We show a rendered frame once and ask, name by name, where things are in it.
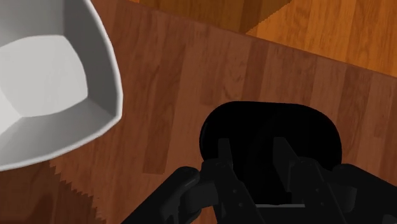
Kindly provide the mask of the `white angular bowl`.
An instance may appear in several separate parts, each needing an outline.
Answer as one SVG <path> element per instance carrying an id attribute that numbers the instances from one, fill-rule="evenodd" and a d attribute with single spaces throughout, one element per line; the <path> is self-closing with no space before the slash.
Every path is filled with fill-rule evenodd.
<path id="1" fill-rule="evenodd" d="M 122 100 L 91 0 L 0 0 L 0 171 L 103 135 L 122 117 Z"/>

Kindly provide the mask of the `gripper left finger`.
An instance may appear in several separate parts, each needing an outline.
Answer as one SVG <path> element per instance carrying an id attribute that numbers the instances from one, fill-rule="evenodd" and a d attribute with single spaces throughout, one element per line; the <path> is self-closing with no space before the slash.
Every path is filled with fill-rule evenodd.
<path id="1" fill-rule="evenodd" d="M 191 224 L 212 207 L 217 224 L 264 224 L 247 188 L 233 171 L 230 143 L 218 140 L 218 158 L 201 170 L 176 169 L 121 224 Z"/>

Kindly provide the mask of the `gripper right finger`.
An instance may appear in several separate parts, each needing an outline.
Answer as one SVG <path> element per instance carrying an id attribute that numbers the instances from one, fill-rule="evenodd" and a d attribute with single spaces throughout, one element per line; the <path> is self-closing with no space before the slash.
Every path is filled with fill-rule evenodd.
<path id="1" fill-rule="evenodd" d="M 295 204 L 303 204 L 313 224 L 397 224 L 397 186 L 352 164 L 329 171 L 296 155 L 275 137 L 273 164 Z"/>

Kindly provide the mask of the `black rounded object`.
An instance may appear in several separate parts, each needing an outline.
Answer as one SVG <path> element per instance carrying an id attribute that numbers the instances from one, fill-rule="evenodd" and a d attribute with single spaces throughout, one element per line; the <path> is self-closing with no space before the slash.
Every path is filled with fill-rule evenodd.
<path id="1" fill-rule="evenodd" d="M 255 204 L 289 204 L 273 162 L 273 141 L 285 137 L 299 157 L 317 160 L 327 170 L 342 161 L 342 144 L 334 123 L 301 104 L 233 101 L 214 109 L 200 131 L 204 160 L 218 157 L 218 141 L 230 143 L 233 170 Z"/>

